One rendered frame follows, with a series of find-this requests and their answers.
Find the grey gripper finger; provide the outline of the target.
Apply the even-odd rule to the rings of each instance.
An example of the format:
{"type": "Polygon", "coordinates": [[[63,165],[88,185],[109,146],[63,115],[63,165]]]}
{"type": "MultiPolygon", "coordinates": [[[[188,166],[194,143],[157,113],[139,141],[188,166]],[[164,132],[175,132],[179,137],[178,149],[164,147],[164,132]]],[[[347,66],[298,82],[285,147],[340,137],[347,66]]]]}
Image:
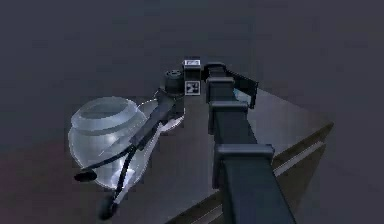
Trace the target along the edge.
{"type": "Polygon", "coordinates": [[[115,214],[115,212],[116,212],[116,210],[118,208],[118,204],[116,203],[116,200],[117,200],[118,195],[123,190],[126,173],[127,173],[129,164],[130,164],[133,156],[135,155],[136,151],[137,151],[137,148],[135,146],[130,146],[129,147],[128,155],[127,155],[127,157],[124,160],[124,164],[122,166],[122,170],[121,170],[121,172],[119,174],[119,179],[118,179],[118,182],[117,182],[117,187],[114,190],[114,193],[112,195],[109,195],[109,196],[107,196],[105,198],[105,200],[104,200],[104,202],[103,202],[103,204],[102,204],[102,206],[100,208],[98,217],[101,220],[108,220],[108,219],[110,219],[115,214]]]}

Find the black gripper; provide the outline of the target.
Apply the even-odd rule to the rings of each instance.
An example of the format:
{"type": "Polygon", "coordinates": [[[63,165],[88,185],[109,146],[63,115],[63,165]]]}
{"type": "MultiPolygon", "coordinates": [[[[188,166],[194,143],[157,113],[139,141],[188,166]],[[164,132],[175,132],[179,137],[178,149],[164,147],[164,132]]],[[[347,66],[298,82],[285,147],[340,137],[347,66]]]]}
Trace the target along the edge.
{"type": "Polygon", "coordinates": [[[145,115],[146,120],[131,138],[132,145],[122,152],[82,168],[74,179],[79,182],[89,182],[97,179],[96,168],[105,166],[125,157],[124,165],[129,165],[137,149],[142,150],[146,143],[155,135],[160,124],[167,123],[173,118],[183,115],[184,75],[179,70],[166,71],[164,85],[159,87],[154,98],[139,105],[138,109],[145,115]]]}

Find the black laptop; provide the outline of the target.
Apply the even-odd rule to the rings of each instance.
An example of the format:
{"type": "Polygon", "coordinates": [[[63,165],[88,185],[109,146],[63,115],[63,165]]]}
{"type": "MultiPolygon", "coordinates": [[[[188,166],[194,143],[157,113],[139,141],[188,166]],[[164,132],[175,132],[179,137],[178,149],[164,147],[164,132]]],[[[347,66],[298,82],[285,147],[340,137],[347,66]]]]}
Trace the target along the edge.
{"type": "Polygon", "coordinates": [[[238,96],[239,92],[245,94],[247,96],[246,102],[248,103],[248,107],[254,109],[259,82],[230,70],[227,71],[227,74],[234,78],[234,88],[237,90],[235,95],[238,96]]]}

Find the white round plate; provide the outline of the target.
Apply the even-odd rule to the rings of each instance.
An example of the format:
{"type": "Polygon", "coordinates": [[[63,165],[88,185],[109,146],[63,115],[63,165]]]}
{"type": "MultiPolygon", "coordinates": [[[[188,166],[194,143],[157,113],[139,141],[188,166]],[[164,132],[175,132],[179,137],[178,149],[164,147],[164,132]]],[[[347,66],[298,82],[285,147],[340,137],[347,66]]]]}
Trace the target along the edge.
{"type": "MultiPolygon", "coordinates": [[[[158,107],[158,102],[156,99],[151,99],[148,101],[145,101],[141,103],[138,106],[138,109],[147,117],[149,118],[150,115],[153,113],[153,111],[158,107]]],[[[162,123],[162,126],[160,130],[162,132],[168,132],[171,131],[172,129],[176,128],[178,125],[182,123],[184,119],[184,116],[180,116],[178,118],[172,118],[168,120],[166,123],[162,123]]]]}

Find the dark brown wooden table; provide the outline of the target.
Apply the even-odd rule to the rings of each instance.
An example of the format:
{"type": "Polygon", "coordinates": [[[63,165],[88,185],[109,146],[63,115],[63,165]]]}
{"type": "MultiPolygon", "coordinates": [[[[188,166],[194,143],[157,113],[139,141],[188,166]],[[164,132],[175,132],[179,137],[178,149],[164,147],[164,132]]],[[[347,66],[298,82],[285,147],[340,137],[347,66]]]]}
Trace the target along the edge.
{"type": "MultiPolygon", "coordinates": [[[[128,191],[117,214],[108,221],[97,218],[107,192],[91,185],[80,201],[84,208],[67,224],[224,224],[221,195],[212,188],[208,105],[203,96],[185,105],[183,124],[160,138],[142,179],[128,191]]],[[[248,120],[258,142],[275,148],[272,167],[296,212],[334,123],[263,90],[248,120]]]]}

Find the clear glass bowl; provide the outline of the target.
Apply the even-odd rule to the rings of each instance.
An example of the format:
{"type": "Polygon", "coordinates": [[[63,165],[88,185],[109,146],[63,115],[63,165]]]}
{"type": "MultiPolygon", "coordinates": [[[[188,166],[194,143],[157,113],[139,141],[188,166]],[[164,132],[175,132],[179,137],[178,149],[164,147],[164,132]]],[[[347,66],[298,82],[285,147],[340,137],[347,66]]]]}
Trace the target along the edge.
{"type": "MultiPolygon", "coordinates": [[[[102,97],[82,106],[71,118],[68,143],[72,157],[82,168],[108,159],[132,145],[130,140],[146,117],[140,104],[121,97],[102,97]]],[[[142,150],[133,156],[123,187],[131,187],[142,178],[157,143],[159,128],[142,150]]],[[[97,184],[116,189],[125,157],[95,169],[97,184]]]]}

